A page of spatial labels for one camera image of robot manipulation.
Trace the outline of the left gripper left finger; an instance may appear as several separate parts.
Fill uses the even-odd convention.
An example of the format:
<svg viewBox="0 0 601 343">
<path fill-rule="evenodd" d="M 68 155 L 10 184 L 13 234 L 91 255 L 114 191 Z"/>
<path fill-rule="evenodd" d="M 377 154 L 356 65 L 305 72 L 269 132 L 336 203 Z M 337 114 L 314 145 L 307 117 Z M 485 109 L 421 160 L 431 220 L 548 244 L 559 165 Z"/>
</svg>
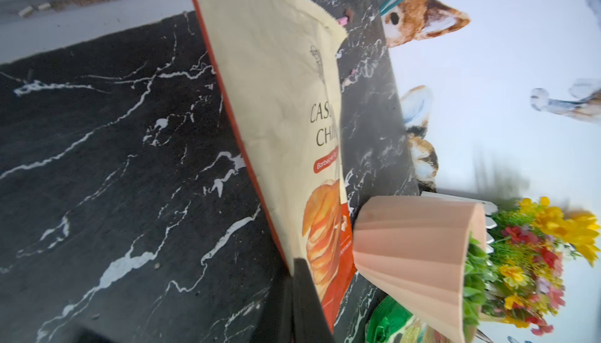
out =
<svg viewBox="0 0 601 343">
<path fill-rule="evenodd" d="M 286 267 L 274 277 L 250 343 L 290 343 L 293 340 L 293 278 Z"/>
</svg>

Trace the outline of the green white cassava chips bag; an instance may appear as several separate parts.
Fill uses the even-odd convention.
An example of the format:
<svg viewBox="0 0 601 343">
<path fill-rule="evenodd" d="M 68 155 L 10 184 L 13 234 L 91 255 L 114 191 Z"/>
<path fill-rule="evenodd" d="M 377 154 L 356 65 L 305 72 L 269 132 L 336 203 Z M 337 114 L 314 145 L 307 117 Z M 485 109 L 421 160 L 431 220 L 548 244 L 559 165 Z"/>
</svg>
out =
<svg viewBox="0 0 601 343">
<path fill-rule="evenodd" d="M 365 342 L 428 343 L 450 340 L 387 296 L 375 308 L 366 324 Z"/>
</svg>

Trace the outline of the cream red cassava chips bag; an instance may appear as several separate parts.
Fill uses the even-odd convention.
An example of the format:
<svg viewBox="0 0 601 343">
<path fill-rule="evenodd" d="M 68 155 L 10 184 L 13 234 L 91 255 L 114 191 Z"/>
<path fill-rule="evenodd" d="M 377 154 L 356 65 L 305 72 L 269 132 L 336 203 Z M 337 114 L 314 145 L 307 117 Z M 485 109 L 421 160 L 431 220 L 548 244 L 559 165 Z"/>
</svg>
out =
<svg viewBox="0 0 601 343">
<path fill-rule="evenodd" d="M 274 241 L 308 262 L 333 331 L 354 276 L 336 54 L 347 33 L 312 0 L 193 0 Z"/>
</svg>

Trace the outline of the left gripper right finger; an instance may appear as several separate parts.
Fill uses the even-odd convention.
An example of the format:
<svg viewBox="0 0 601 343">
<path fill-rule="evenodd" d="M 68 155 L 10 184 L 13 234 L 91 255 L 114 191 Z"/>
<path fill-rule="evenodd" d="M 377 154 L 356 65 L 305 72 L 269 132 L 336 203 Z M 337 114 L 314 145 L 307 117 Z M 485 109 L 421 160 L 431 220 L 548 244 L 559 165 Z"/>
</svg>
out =
<svg viewBox="0 0 601 343">
<path fill-rule="evenodd" d="M 294 260 L 293 320 L 295 342 L 335 343 L 304 259 Z"/>
</svg>

